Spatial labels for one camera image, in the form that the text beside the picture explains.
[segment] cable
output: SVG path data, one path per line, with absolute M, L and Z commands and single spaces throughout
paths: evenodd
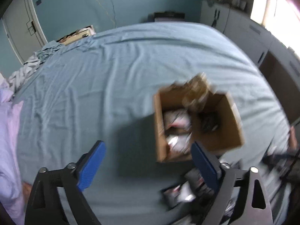
M 100 7 L 102 7 L 103 10 L 106 12 L 106 15 L 110 18 L 110 20 L 112 21 L 113 26 L 114 26 L 114 28 L 115 28 L 115 27 L 116 27 L 115 21 L 110 17 L 110 15 L 109 15 L 108 12 L 105 10 L 105 8 L 101 5 L 101 3 L 100 3 L 98 0 L 96 0 L 96 1 L 99 3 Z
M 115 5 L 113 4 L 113 0 L 110 0 L 112 3 L 112 11 L 114 15 L 114 21 L 115 21 L 115 28 L 117 27 L 117 21 L 116 21 L 116 11 L 115 11 Z
M 227 26 L 227 22 L 228 22 L 228 19 L 229 19 L 229 13 L 228 13 L 228 17 L 227 17 L 227 20 L 226 20 L 225 28 L 223 30 L 223 34 L 224 34 L 226 26 Z

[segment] cabinet door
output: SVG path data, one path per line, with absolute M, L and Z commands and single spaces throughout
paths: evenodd
M 241 48 L 256 66 L 260 66 L 268 52 L 268 49 L 262 43 L 239 27 L 236 27 L 234 33 L 226 33 L 226 36 Z
M 236 28 L 238 28 L 240 25 L 240 21 L 241 12 L 235 9 L 230 9 L 228 21 L 224 30 L 224 35 L 226 35 L 229 39 L 231 39 L 231 37 L 234 37 L 236 34 Z
M 217 16 L 219 15 L 217 25 L 215 28 L 221 33 L 224 33 L 226 22 L 229 16 L 229 7 L 226 7 L 221 4 L 216 4 L 215 6 L 217 9 Z
M 278 59 L 278 62 L 288 72 L 300 90 L 300 62 L 298 58 L 276 38 L 274 38 L 269 51 Z
M 223 33 L 229 15 L 229 7 L 218 3 L 214 3 L 212 6 L 209 6 L 207 0 L 203 0 L 201 6 L 200 23 L 212 26 L 215 15 L 217 18 L 215 29 Z
M 245 31 L 249 32 L 252 37 L 261 42 L 265 47 L 269 48 L 272 44 L 272 34 L 264 27 L 251 20 L 249 17 L 245 15 L 241 16 L 239 26 Z

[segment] lavender blanket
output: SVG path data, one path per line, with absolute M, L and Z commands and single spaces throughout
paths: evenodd
M 0 85 L 0 201 L 17 225 L 24 224 L 24 200 L 16 148 L 23 101 L 13 105 L 6 81 Z

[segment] light blue bed sheet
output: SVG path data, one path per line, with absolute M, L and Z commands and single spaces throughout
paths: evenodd
M 100 222 L 163 225 L 180 218 L 186 207 L 167 212 L 160 190 L 193 164 L 156 163 L 152 97 L 160 87 L 200 72 L 217 90 L 230 91 L 241 116 L 245 144 L 223 159 L 259 168 L 278 219 L 289 189 L 278 191 L 277 173 L 260 160 L 272 139 L 270 150 L 286 149 L 286 116 L 253 62 L 223 34 L 200 24 L 117 28 L 50 57 L 15 98 L 24 101 L 18 136 L 23 180 L 33 183 L 40 167 L 65 167 L 103 140 L 106 157 L 84 191 Z

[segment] open cardboard box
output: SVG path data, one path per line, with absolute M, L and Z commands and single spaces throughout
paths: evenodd
M 163 112 L 184 108 L 182 99 L 187 93 L 184 87 L 161 88 L 154 95 L 154 130 L 156 137 L 156 156 L 158 162 L 191 160 L 191 155 L 169 155 L 166 141 Z M 226 150 L 243 145 L 242 125 L 239 112 L 232 97 L 227 94 L 208 93 L 204 112 L 216 111 L 220 118 L 220 127 L 210 133 L 202 133 L 198 113 L 191 113 L 192 137 L 191 143 L 200 141 L 205 148 L 215 154 L 223 154 Z

